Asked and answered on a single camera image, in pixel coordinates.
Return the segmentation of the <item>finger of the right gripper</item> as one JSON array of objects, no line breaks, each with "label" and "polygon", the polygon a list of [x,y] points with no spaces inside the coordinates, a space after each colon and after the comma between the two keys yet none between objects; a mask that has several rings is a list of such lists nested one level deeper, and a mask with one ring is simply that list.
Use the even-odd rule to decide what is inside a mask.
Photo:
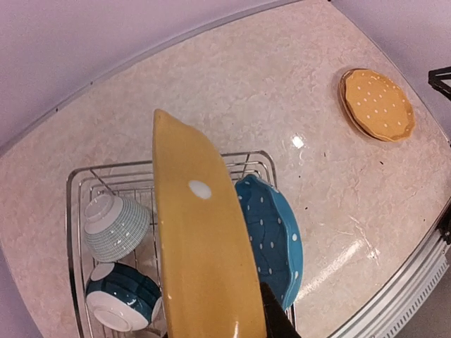
[{"label": "finger of the right gripper", "polygon": [[445,97],[451,96],[450,71],[451,67],[447,66],[444,68],[430,70],[428,72],[429,85]]}]

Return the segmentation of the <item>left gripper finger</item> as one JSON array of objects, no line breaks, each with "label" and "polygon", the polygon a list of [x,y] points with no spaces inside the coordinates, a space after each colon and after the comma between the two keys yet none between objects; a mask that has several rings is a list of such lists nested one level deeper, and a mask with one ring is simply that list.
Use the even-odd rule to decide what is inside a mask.
[{"label": "left gripper finger", "polygon": [[261,297],[264,305],[266,336],[268,338],[299,338],[299,334],[287,318],[271,288],[260,283]]}]

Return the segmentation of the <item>yellow dotted plate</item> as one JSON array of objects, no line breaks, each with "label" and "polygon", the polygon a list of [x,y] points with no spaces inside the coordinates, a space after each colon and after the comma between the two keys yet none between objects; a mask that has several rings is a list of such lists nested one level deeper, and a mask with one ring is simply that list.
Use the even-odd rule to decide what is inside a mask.
[{"label": "yellow dotted plate", "polygon": [[412,105],[389,77],[359,68],[345,80],[345,99],[357,123],[374,139],[399,142],[416,125]]},{"label": "yellow dotted plate", "polygon": [[158,109],[153,171],[170,337],[265,337],[257,267],[216,147]]}]

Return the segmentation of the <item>cream bird plate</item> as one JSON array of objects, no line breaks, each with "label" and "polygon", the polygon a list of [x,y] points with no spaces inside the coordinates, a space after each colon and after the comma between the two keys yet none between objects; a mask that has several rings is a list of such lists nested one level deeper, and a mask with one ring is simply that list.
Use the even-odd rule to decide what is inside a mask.
[{"label": "cream bird plate", "polygon": [[373,136],[371,136],[364,128],[362,128],[357,121],[354,119],[352,112],[350,110],[350,107],[347,104],[347,101],[345,99],[345,92],[346,92],[346,84],[345,80],[349,78],[352,73],[356,70],[359,70],[358,68],[352,68],[349,70],[346,70],[343,75],[341,76],[339,83],[338,83],[338,97],[341,102],[342,110],[347,115],[349,121],[354,125],[354,127],[363,135],[366,137],[373,139]]}]

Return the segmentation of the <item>blue dotted plate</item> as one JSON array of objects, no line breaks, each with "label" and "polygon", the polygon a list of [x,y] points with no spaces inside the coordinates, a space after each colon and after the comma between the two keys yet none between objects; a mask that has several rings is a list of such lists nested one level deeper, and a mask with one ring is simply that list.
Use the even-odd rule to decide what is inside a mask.
[{"label": "blue dotted plate", "polygon": [[259,281],[281,308],[293,305],[302,283],[304,254],[295,215],[283,194],[255,175],[235,183]]}]

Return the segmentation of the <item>dark teal striped bowl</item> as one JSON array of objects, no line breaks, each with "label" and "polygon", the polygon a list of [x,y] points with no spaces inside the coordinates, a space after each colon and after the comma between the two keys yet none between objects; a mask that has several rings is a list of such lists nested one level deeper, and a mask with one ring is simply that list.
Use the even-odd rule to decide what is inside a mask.
[{"label": "dark teal striped bowl", "polygon": [[89,311],[104,326],[119,332],[148,327],[162,308],[161,290],[155,281],[122,263],[100,263],[85,288]]}]

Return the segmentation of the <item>light striped bowl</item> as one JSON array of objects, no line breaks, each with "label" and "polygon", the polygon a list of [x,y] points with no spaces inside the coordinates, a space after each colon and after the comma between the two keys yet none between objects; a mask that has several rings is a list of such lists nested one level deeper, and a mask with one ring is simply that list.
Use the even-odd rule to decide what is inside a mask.
[{"label": "light striped bowl", "polygon": [[141,243],[151,222],[150,210],[133,199],[101,194],[84,210],[84,240],[100,263],[119,261]]}]

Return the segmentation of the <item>aluminium front rail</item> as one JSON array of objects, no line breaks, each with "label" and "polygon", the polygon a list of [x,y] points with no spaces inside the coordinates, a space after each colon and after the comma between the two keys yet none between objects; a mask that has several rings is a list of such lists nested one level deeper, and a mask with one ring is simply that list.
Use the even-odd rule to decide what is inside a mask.
[{"label": "aluminium front rail", "polygon": [[395,337],[450,268],[450,203],[408,259],[331,337]]}]

